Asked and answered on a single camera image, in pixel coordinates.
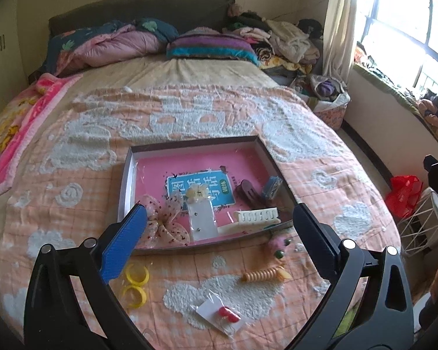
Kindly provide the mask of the polka dot bow hair clip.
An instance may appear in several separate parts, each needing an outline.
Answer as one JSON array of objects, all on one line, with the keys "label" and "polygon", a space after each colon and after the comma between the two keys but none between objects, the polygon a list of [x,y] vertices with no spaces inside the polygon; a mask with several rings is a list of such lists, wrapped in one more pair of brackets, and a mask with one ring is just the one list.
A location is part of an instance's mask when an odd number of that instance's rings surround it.
[{"label": "polka dot bow hair clip", "polygon": [[176,221],[183,205],[183,196],[178,190],[163,203],[149,194],[144,194],[139,202],[146,208],[148,222],[138,241],[138,247],[153,249],[190,244],[189,232]]}]

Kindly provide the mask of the white cloud hair claw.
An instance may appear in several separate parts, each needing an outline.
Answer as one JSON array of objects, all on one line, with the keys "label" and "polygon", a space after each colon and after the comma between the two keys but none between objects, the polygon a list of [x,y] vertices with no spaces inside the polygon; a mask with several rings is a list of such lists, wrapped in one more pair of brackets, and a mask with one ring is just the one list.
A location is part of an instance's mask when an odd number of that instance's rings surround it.
[{"label": "white cloud hair claw", "polygon": [[276,207],[235,211],[229,219],[231,223],[218,227],[219,235],[249,234],[281,223]]}]

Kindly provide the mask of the blue rectangular hair clip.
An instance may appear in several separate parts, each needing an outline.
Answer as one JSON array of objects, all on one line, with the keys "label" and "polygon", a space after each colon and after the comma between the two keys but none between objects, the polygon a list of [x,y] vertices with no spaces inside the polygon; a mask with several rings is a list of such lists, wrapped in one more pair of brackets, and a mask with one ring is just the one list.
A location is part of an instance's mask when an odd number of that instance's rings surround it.
[{"label": "blue rectangular hair clip", "polygon": [[277,193],[282,183],[283,181],[279,176],[277,175],[270,176],[270,178],[267,180],[267,182],[265,183],[262,189],[262,193],[261,193],[262,198],[265,201],[273,200],[277,196]]}]

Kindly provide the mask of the pearl hair clip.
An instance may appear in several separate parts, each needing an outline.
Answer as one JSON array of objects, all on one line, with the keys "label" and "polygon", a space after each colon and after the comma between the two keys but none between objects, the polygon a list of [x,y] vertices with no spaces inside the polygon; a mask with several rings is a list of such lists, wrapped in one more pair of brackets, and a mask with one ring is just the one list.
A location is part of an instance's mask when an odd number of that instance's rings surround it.
[{"label": "pearl hair clip", "polygon": [[193,183],[185,193],[187,203],[193,204],[201,200],[209,199],[209,186],[207,184]]}]

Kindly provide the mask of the dark red hair clip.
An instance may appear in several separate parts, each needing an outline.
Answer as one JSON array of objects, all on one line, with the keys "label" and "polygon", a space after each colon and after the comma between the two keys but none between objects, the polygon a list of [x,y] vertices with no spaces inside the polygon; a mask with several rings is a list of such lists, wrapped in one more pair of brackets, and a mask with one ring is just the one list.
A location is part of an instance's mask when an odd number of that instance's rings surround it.
[{"label": "dark red hair clip", "polygon": [[242,180],[236,188],[237,196],[241,198],[251,209],[264,209],[267,203],[255,190],[249,180]]}]

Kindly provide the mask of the red bead earring card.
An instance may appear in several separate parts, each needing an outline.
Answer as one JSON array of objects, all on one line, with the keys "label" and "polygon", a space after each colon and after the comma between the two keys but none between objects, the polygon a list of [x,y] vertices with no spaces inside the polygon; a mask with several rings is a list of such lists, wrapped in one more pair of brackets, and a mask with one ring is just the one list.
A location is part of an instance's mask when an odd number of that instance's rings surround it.
[{"label": "red bead earring card", "polygon": [[194,313],[228,337],[235,336],[247,324],[242,313],[225,305],[214,292],[209,292],[204,302],[194,307]]}]

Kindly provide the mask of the red plastic bag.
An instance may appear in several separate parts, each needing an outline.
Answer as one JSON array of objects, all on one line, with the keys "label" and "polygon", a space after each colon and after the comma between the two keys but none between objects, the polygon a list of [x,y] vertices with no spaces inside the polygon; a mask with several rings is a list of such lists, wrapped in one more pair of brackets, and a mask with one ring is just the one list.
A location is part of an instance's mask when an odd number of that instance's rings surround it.
[{"label": "red plastic bag", "polygon": [[423,182],[415,175],[398,175],[393,176],[390,183],[391,191],[385,197],[388,210],[399,219],[411,216],[420,199]]}]

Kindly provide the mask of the orange plaid cloud quilt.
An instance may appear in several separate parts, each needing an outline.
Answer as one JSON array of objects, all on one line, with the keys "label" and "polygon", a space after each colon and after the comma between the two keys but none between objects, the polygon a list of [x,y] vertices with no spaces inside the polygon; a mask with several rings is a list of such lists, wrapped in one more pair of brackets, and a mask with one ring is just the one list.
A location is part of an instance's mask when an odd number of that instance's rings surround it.
[{"label": "orange plaid cloud quilt", "polygon": [[[108,226],[102,203],[119,176],[121,182],[130,146],[248,135],[261,138],[295,197],[338,235],[376,251],[400,245],[392,215],[355,155],[291,90],[100,89],[75,98],[42,133],[12,188],[0,245],[0,294],[12,328],[22,330],[41,246],[74,246]],[[156,256],[148,302],[130,316],[160,349],[283,349],[329,284],[294,243],[287,262],[291,281],[240,291],[240,271],[256,269],[264,259],[262,239],[204,254]],[[235,336],[194,313],[209,292],[246,318]]]}]

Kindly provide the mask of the floral fabric laundry basket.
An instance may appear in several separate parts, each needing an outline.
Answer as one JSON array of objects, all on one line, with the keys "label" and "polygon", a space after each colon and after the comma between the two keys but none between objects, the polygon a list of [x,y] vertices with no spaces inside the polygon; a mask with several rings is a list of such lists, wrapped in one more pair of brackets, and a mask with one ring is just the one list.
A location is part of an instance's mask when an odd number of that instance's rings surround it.
[{"label": "floral fabric laundry basket", "polygon": [[311,73],[295,78],[291,87],[310,110],[331,129],[341,128],[350,102],[344,83],[335,78]]}]

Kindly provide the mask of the pink cartoon blanket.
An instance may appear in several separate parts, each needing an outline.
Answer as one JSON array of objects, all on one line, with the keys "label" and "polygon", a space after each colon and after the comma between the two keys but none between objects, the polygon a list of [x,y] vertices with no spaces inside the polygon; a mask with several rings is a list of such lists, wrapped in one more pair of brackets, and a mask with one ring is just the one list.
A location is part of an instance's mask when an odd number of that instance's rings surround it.
[{"label": "pink cartoon blanket", "polygon": [[11,188],[20,158],[39,127],[80,78],[45,73],[0,113],[0,195]]}]

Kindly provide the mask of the cream curtain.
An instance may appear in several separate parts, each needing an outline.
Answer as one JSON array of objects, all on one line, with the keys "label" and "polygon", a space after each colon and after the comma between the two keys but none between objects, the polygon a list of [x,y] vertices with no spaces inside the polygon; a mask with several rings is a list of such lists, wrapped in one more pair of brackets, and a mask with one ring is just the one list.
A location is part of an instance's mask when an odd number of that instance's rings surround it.
[{"label": "cream curtain", "polygon": [[328,0],[324,23],[323,75],[348,85],[354,62],[358,0]]}]

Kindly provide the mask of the pile of clothes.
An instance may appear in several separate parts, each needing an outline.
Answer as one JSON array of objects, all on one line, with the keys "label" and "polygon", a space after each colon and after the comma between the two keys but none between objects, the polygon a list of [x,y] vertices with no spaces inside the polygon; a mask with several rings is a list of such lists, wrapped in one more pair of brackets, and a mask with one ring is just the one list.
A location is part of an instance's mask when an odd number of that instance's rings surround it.
[{"label": "pile of clothes", "polygon": [[322,36],[322,28],[317,21],[293,24],[269,20],[255,12],[244,12],[236,3],[229,6],[227,15],[223,32],[248,42],[262,70],[282,68],[306,75],[321,59],[316,41]]}]

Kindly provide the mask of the pink and navy comforter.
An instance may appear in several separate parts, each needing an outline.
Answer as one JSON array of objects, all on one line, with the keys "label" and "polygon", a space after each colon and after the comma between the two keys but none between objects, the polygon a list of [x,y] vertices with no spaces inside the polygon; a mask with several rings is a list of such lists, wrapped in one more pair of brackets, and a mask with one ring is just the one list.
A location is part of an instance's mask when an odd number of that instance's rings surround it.
[{"label": "pink and navy comforter", "polygon": [[173,25],[150,17],[73,29],[49,40],[41,71],[61,77],[87,68],[159,54],[178,36]]}]

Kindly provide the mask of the cream wardrobe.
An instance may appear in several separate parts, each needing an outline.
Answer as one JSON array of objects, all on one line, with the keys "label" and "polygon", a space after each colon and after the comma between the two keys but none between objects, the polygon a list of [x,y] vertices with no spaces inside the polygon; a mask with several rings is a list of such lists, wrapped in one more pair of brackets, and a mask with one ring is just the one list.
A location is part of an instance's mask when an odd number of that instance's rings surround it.
[{"label": "cream wardrobe", "polygon": [[27,87],[17,21],[18,0],[0,0],[0,113]]}]

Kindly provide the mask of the purple teal striped pillow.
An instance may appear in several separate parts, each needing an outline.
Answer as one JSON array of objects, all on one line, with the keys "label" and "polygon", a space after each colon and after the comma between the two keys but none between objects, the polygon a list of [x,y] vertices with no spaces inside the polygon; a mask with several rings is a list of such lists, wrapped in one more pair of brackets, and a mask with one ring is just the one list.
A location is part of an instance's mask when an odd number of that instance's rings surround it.
[{"label": "purple teal striped pillow", "polygon": [[259,66],[259,59],[243,37],[220,33],[207,27],[190,30],[170,42],[168,59],[226,59],[246,61]]}]

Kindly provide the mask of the dark green headboard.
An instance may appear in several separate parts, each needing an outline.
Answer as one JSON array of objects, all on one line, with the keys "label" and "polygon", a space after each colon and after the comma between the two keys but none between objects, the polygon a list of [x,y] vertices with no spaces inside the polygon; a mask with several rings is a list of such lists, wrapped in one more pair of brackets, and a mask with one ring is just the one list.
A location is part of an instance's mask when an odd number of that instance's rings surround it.
[{"label": "dark green headboard", "polygon": [[50,36],[73,29],[103,25],[112,20],[132,22],[156,18],[180,33],[197,27],[221,30],[228,21],[229,7],[236,0],[102,0],[49,19]]}]

